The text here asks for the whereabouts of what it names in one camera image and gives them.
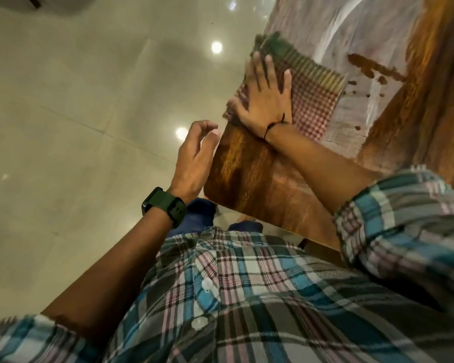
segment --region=wooden table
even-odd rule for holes
[[[266,32],[276,30],[349,81],[323,145],[384,172],[425,163],[454,184],[454,0],[277,0]],[[205,194],[339,249],[299,173],[236,122]]]

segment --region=hand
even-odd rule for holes
[[[249,109],[245,109],[241,100],[233,97],[229,103],[241,119],[256,136],[264,137],[267,126],[282,120],[292,123],[291,113],[291,81],[289,70],[284,72],[284,89],[281,93],[277,84],[274,62],[270,55],[266,56],[267,79],[259,52],[254,53],[252,60],[245,63],[245,80],[249,90]]]
[[[199,195],[207,181],[213,152],[220,140],[217,127],[218,124],[211,121],[192,123],[185,141],[180,146],[175,175],[168,192],[181,198],[185,204]]]

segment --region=smartwatch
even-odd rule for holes
[[[187,213],[187,207],[183,200],[163,191],[161,187],[155,188],[146,200],[143,201],[143,204],[141,204],[141,213],[145,215],[152,206],[159,207],[167,213],[170,219],[173,220],[174,228],[180,225]]]

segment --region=shirt sleeve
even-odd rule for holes
[[[0,321],[0,363],[94,363],[99,356],[85,339],[45,316]]]
[[[346,264],[409,281],[454,312],[454,190],[423,168],[377,181],[334,217]]]

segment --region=towel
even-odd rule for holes
[[[293,125],[304,136],[315,141],[321,140],[345,86],[343,75],[299,53],[279,32],[271,35],[258,34],[251,56],[255,51],[260,52],[263,61],[266,55],[272,56],[280,84],[283,84],[284,71],[291,69]],[[235,95],[248,108],[249,94],[245,80]],[[230,107],[223,115],[228,120],[235,116],[236,113]]]

